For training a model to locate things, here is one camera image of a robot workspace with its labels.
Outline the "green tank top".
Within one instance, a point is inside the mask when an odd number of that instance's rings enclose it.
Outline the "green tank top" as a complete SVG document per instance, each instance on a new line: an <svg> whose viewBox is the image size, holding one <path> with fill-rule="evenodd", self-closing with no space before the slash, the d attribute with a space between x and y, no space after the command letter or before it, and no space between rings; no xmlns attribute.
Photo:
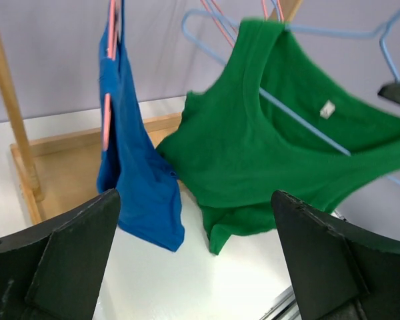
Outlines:
<svg viewBox="0 0 400 320"><path fill-rule="evenodd" d="M284 24L246 19L220 78L187 94L157 150L196 198L218 254L232 235L275 228L276 190L331 213L400 170L400 118L339 87Z"/></svg>

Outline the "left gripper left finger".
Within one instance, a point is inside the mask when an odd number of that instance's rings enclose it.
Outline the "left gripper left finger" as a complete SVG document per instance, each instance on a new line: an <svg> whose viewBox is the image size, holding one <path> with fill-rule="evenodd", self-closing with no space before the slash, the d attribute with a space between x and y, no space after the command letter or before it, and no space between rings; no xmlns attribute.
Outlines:
<svg viewBox="0 0 400 320"><path fill-rule="evenodd" d="M0 238L0 319L92 319L121 200L108 190Z"/></svg>

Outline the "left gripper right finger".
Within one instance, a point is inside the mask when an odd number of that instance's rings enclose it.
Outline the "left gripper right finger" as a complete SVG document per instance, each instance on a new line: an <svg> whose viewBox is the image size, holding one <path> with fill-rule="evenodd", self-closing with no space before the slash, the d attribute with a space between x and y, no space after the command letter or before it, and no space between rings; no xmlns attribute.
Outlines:
<svg viewBox="0 0 400 320"><path fill-rule="evenodd" d="M400 319L400 241L271 196L302 319Z"/></svg>

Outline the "blue hanger of green top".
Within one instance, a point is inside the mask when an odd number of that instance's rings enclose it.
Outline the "blue hanger of green top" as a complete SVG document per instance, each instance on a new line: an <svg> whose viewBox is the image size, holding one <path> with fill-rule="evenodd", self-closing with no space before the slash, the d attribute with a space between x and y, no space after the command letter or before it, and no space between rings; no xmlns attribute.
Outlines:
<svg viewBox="0 0 400 320"><path fill-rule="evenodd" d="M215 1L224 15L240 22L244 17L260 14L261 1ZM330 29L350 31L370 30L390 18L400 9L400 1L279 1L286 21ZM220 57L228 58L230 47L212 17L195 17L187 20L187 28L196 37L206 41ZM400 115L400 107L384 102L376 94L380 86L391 81L392 75L379 52L377 38L357 41L331 39L297 33L297 39L306 52L330 76L351 93L366 99L386 111ZM392 28L387 45L400 74L400 20ZM187 90L203 90L216 80L222 70L218 62L206 58L196 49L196 55L189 66L190 84Z"/></svg>

